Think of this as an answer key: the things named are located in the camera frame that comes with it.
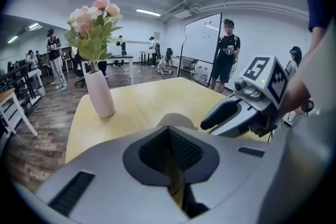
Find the hand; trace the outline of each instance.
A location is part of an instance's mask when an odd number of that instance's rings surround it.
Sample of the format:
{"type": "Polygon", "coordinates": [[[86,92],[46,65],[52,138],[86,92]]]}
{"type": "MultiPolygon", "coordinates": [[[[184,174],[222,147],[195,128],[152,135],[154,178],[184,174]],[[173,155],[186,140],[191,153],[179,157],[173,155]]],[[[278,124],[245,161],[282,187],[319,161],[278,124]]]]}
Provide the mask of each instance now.
{"type": "Polygon", "coordinates": [[[232,52],[229,49],[223,49],[223,52],[225,52],[226,55],[231,55],[232,52]]]}

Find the whiteboard frame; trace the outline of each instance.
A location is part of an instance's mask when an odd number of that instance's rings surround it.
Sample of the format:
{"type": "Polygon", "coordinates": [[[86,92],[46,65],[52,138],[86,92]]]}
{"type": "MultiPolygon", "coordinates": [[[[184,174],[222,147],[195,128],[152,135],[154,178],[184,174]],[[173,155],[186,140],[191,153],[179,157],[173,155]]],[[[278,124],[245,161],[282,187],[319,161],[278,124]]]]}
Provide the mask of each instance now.
{"type": "MultiPolygon", "coordinates": [[[[201,60],[201,59],[196,59],[196,58],[190,58],[190,57],[187,57],[187,56],[182,56],[183,45],[184,45],[184,44],[182,44],[182,46],[181,46],[181,54],[180,54],[180,63],[178,64],[178,73],[177,73],[177,76],[178,76],[178,77],[180,76],[181,62],[182,62],[181,59],[182,59],[182,57],[184,57],[184,58],[188,58],[188,59],[194,59],[194,60],[197,60],[197,61],[201,61],[201,62],[209,63],[210,65],[214,65],[214,63],[215,63],[215,61],[216,61],[216,59],[217,59],[218,50],[219,50],[218,40],[219,40],[219,38],[221,37],[221,36],[220,36],[221,31],[220,31],[220,30],[221,30],[221,28],[222,28],[223,13],[222,13],[222,12],[218,12],[218,13],[214,13],[214,14],[211,14],[211,15],[209,15],[209,16],[205,16],[205,17],[203,17],[203,18],[198,19],[198,20],[203,20],[204,18],[211,17],[211,16],[214,16],[214,15],[217,15],[217,14],[220,14],[220,15],[221,15],[221,19],[219,20],[218,39],[217,39],[216,52],[215,52],[215,55],[214,55],[214,60],[213,60],[213,62],[208,62],[208,61],[204,61],[204,60],[201,60]]],[[[196,22],[196,21],[198,21],[198,20],[195,20],[195,21],[193,21],[193,22],[191,22],[191,23],[186,24],[186,25],[184,26],[184,31],[183,31],[183,33],[185,33],[185,27],[186,27],[187,25],[192,24],[192,23],[194,23],[194,22],[196,22]]],[[[207,83],[207,86],[206,86],[207,88],[209,88],[209,85],[210,85],[210,82],[211,82],[211,78],[212,78],[213,71],[214,71],[214,68],[211,69],[210,79],[209,79],[209,81],[208,81],[208,83],[207,83]]],[[[191,77],[191,76],[189,76],[189,75],[187,75],[187,74],[183,74],[183,75],[189,77],[189,79],[194,80],[194,81],[197,82],[198,84],[200,84],[200,85],[202,85],[202,86],[205,86],[204,84],[202,84],[202,83],[200,83],[199,81],[195,80],[193,77],[191,77]]]]}

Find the flower bouquet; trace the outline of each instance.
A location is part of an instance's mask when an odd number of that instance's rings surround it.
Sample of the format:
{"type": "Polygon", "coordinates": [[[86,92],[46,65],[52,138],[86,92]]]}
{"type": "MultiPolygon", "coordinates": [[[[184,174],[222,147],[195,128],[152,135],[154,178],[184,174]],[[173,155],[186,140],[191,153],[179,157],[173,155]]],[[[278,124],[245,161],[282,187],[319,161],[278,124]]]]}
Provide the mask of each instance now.
{"type": "Polygon", "coordinates": [[[98,71],[100,61],[111,57],[107,43],[117,40],[112,32],[121,28],[116,26],[120,18],[120,9],[109,0],[94,1],[92,7],[77,8],[70,14],[70,31],[65,33],[65,38],[78,48],[82,58],[90,61],[91,73],[98,71]]]}

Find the white chair leg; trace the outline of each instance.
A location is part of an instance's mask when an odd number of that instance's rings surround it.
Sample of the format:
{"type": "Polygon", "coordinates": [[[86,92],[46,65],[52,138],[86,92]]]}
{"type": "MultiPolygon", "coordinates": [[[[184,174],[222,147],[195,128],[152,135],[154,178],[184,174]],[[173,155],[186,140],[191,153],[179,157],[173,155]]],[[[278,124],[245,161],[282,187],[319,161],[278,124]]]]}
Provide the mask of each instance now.
{"type": "Polygon", "coordinates": [[[22,107],[19,104],[19,101],[16,98],[15,93],[12,93],[12,98],[14,103],[16,104],[17,107],[17,111],[20,113],[23,121],[25,122],[25,124],[27,125],[28,129],[33,133],[34,136],[37,136],[38,133],[35,131],[34,127],[31,125],[31,123],[29,122],[29,120],[27,119],[25,112],[23,111],[22,107]]]}
{"type": "Polygon", "coordinates": [[[6,124],[8,125],[8,127],[10,128],[10,130],[13,132],[13,134],[16,134],[16,132],[14,130],[15,126],[11,126],[10,125],[9,120],[8,120],[7,116],[5,115],[5,112],[3,111],[3,109],[2,109],[1,106],[0,106],[0,113],[1,113],[2,117],[4,117],[4,120],[5,120],[6,124]]]}

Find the whiteboard stand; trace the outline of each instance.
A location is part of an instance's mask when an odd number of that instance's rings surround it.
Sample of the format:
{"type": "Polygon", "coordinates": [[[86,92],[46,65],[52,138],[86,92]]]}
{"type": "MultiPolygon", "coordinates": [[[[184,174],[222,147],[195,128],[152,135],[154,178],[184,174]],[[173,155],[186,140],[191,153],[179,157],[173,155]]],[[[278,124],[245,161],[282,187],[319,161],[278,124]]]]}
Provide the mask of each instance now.
{"type": "Polygon", "coordinates": [[[213,66],[218,55],[219,50],[218,41],[221,32],[220,31],[221,27],[222,27],[222,13],[216,13],[204,17],[202,19],[196,20],[184,26],[184,35],[186,36],[186,38],[184,39],[184,42],[181,47],[180,63],[178,64],[177,69],[178,77],[182,76],[189,77],[190,80],[193,80],[198,84],[209,88],[214,70],[213,68],[211,69],[209,81],[207,83],[206,82],[202,83],[201,81],[194,79],[193,76],[187,74],[186,73],[188,72],[187,70],[185,72],[181,71],[183,70],[184,67],[182,62],[183,59],[191,59],[192,61],[190,65],[192,65],[193,60],[197,60],[197,62],[199,61],[205,62],[213,66]]]}

